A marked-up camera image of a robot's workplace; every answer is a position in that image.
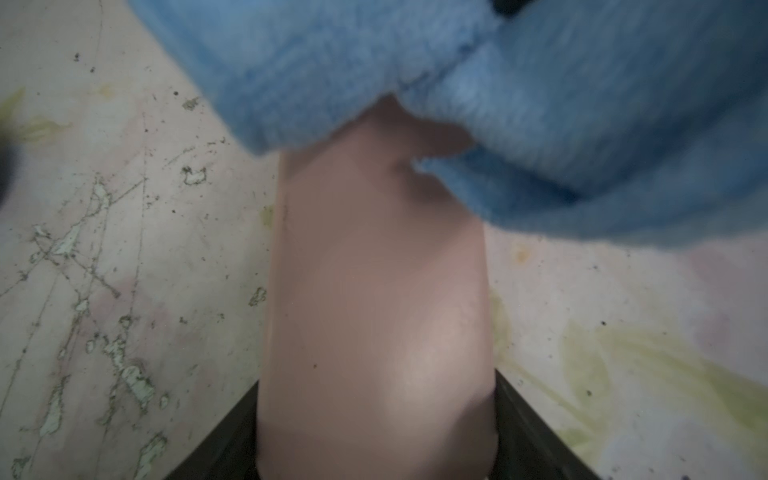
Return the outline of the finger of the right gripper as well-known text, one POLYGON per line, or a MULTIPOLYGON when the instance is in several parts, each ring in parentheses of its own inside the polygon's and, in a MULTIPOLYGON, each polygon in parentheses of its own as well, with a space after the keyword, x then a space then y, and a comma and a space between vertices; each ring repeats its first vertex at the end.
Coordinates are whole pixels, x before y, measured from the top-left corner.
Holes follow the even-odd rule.
POLYGON ((532 0, 492 0, 494 11, 503 17, 512 17, 519 13, 532 0))

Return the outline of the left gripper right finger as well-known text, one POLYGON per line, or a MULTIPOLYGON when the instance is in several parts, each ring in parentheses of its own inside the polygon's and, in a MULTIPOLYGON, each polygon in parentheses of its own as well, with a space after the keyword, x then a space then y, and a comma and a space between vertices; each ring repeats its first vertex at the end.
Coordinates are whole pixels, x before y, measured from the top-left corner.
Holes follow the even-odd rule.
POLYGON ((598 480, 499 372, 495 373, 498 447, 493 480, 598 480))

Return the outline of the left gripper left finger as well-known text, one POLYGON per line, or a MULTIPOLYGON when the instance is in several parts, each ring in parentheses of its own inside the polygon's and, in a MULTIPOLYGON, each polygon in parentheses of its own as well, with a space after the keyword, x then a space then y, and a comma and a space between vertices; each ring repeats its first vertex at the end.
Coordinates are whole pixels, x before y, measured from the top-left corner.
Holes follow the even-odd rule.
POLYGON ((258 387, 259 382, 256 382, 166 479, 258 480, 258 387))

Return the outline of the blue microfiber cloth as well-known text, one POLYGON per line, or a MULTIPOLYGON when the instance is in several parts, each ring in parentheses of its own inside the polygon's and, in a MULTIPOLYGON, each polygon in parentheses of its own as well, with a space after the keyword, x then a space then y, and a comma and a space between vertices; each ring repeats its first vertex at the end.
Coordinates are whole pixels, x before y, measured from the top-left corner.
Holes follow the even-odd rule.
POLYGON ((417 162, 506 230, 678 245, 767 223, 763 1, 135 1, 253 153, 391 96, 467 152, 417 162))

